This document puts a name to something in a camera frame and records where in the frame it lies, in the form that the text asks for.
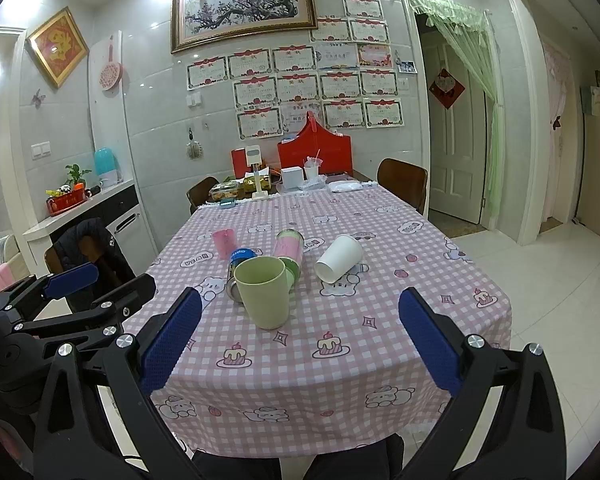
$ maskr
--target framed painting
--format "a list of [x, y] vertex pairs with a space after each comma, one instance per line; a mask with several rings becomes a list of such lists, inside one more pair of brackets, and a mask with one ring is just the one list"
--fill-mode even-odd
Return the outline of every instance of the framed painting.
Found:
[[89, 49], [65, 7], [37, 28], [27, 38], [27, 47], [40, 71], [56, 88], [60, 88]]
[[173, 0], [171, 53], [250, 34], [317, 27], [314, 0]]

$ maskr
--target silver bolt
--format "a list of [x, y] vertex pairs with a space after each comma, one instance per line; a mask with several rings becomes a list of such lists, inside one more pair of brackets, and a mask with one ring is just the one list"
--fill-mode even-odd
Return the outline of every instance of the silver bolt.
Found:
[[131, 334], [125, 334], [116, 339], [116, 345], [118, 345], [120, 348], [126, 348], [130, 346], [133, 341], [134, 337]]
[[64, 357], [69, 355], [72, 351], [74, 350], [74, 347], [72, 347], [69, 343], [64, 343], [59, 349], [58, 349], [58, 353]]
[[542, 347], [540, 346], [539, 343], [529, 343], [527, 348], [529, 348], [529, 351], [533, 355], [542, 355], [542, 353], [544, 352], [544, 350], [542, 349]]
[[479, 335], [471, 334], [466, 341], [469, 343], [471, 348], [482, 348], [484, 346], [484, 339]]

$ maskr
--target black pants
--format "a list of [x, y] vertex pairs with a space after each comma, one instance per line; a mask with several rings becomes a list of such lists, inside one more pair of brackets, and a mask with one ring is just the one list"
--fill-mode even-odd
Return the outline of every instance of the black pants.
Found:
[[[402, 470], [404, 442], [392, 434], [365, 447], [318, 455], [304, 480], [391, 480]], [[282, 480], [277, 458], [231, 458], [196, 451], [205, 480]]]

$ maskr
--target dining table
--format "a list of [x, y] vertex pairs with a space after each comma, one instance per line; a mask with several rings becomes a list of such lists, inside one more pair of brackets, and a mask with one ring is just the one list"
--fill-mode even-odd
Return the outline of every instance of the dining table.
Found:
[[[271, 254], [282, 230], [304, 237], [290, 316], [276, 330], [257, 328], [224, 291], [228, 262], [212, 233], [227, 228], [256, 254]], [[362, 260], [337, 282], [322, 282], [314, 265], [341, 234], [360, 242]], [[453, 240], [375, 182], [202, 206], [147, 273], [157, 290], [126, 320], [127, 333], [168, 311], [186, 287], [203, 303], [152, 402], [187, 446], [221, 456], [322, 454], [432, 428], [449, 394], [436, 387], [400, 322], [398, 298], [408, 287], [465, 335], [497, 348], [510, 342], [509, 298]]]

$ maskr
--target pink cup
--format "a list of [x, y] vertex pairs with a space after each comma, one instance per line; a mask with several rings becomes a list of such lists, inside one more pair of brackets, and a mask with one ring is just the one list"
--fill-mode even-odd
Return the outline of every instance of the pink cup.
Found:
[[231, 253], [238, 248], [238, 240], [233, 229], [222, 229], [211, 236], [221, 260], [228, 260]]

